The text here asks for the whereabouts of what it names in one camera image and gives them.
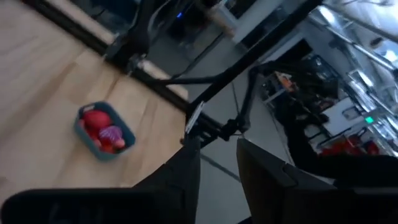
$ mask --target gray floor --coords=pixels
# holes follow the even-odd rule
[[[202,36],[204,36],[202,38],[204,41],[196,44],[198,51],[200,51],[199,48],[211,42],[211,37],[216,36],[216,32],[210,28]],[[172,40],[166,37],[161,38],[151,48],[149,58],[169,74],[181,72],[188,65],[189,59],[176,46],[177,44]],[[225,39],[187,76],[216,75],[235,63],[240,57],[242,57],[242,53],[235,48],[230,40]],[[236,78],[234,85],[238,101],[241,103],[247,86],[246,73]],[[186,86],[190,95],[189,99],[195,99],[206,87],[207,85]],[[228,85],[209,101],[204,110],[212,118],[222,123],[234,118],[237,112],[232,85]],[[245,137],[279,158],[289,161],[284,147],[285,144],[280,138],[272,116],[259,99],[256,99],[252,108],[251,121],[251,129],[245,134]],[[228,142],[218,139],[204,148],[202,154],[238,175],[236,138],[231,138]],[[202,160],[197,223],[237,223],[248,216],[249,210],[241,184]]]

